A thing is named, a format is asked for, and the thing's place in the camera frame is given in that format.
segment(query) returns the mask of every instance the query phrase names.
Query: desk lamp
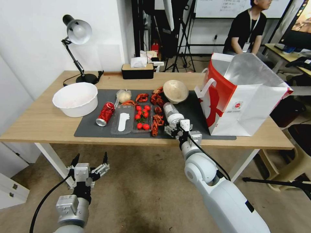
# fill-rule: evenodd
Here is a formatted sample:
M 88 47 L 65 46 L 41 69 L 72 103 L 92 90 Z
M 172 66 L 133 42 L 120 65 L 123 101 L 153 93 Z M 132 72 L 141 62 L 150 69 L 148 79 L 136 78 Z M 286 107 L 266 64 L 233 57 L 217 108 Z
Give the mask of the desk lamp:
M 70 45 L 71 43 L 74 43 L 74 44 L 86 43 L 92 35 L 91 26 L 87 22 L 83 20 L 79 20 L 79 19 L 74 19 L 70 15 L 64 15 L 63 22 L 67 26 L 68 36 L 62 40 L 62 43 L 67 49 L 72 60 L 74 61 L 75 66 L 78 68 L 78 70 L 81 73 L 81 75 L 76 79 L 76 82 L 77 83 L 86 82 L 86 83 L 96 84 L 98 82 L 97 77 L 93 74 L 84 74 L 83 66 L 80 64 L 80 62 L 78 62 L 75 59 L 75 57 L 72 55 L 68 47 L 68 45 Z

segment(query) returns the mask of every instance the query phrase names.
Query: id badge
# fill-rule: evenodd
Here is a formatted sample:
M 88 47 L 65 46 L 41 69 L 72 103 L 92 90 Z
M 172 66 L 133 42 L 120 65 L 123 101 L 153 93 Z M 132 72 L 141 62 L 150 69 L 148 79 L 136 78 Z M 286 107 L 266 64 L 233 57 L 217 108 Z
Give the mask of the id badge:
M 242 51 L 243 51 L 243 52 L 247 52 L 248 49 L 249 49 L 249 46 L 250 46 L 250 43 L 245 43 L 244 46 L 243 46 Z

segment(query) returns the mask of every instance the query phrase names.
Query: lamp arm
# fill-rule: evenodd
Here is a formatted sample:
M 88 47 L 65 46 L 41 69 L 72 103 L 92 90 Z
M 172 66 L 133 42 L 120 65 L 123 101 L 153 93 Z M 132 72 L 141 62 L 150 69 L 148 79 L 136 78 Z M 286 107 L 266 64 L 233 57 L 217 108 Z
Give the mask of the lamp arm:
M 72 53 L 71 53 L 71 51 L 70 51 L 70 49 L 69 49 L 69 46 L 68 46 L 68 45 L 71 44 L 71 41 L 68 40 L 68 37 L 66 37 L 65 39 L 62 40 L 62 43 L 63 43 L 63 45 L 65 46 L 66 50 L 68 51 L 69 55 L 71 56 L 72 60 L 74 61 L 75 66 L 76 66 L 76 67 L 78 68 L 78 70 L 80 71 L 81 76 L 82 76 L 83 78 L 85 78 L 83 66 L 80 64 L 79 61 L 77 61 L 77 60 L 75 59 L 75 57 L 72 55 Z

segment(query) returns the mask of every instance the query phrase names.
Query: gray mat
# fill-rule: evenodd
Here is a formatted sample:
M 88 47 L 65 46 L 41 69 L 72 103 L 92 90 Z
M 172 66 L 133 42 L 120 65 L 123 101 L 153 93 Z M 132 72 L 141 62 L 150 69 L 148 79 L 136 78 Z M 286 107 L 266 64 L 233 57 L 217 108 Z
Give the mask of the gray mat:
M 102 107 L 107 101 L 115 102 L 116 93 L 118 90 L 98 90 L 98 106 L 90 114 L 84 116 L 75 132 L 75 137 L 91 137 L 91 138 L 163 138 L 173 139 L 164 132 L 164 126 L 159 127 L 158 135 L 152 137 L 150 133 L 129 133 L 125 135 L 111 135 L 111 126 L 114 118 L 113 115 L 108 122 L 107 126 L 100 127 L 96 124 L 95 120 L 100 114 Z M 152 90 L 131 90 L 132 99 L 140 93 L 148 93 L 149 97 L 152 94 Z M 194 91 L 189 91 L 189 97 L 185 102 L 175 105 L 177 110 L 184 115 L 185 118 L 190 119 L 193 124 L 192 130 L 199 130 L 202 133 L 203 139 L 215 139 L 215 140 L 235 140 L 235 136 L 211 136 L 203 115 L 201 105 Z

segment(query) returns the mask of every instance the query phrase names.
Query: tissue box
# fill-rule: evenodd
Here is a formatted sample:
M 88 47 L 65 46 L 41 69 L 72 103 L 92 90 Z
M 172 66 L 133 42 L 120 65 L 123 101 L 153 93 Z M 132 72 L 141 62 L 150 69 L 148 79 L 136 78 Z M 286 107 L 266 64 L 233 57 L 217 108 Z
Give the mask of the tissue box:
M 130 64 L 122 66 L 123 79 L 153 79 L 153 73 L 153 64 L 151 63 L 142 68 L 131 68 Z

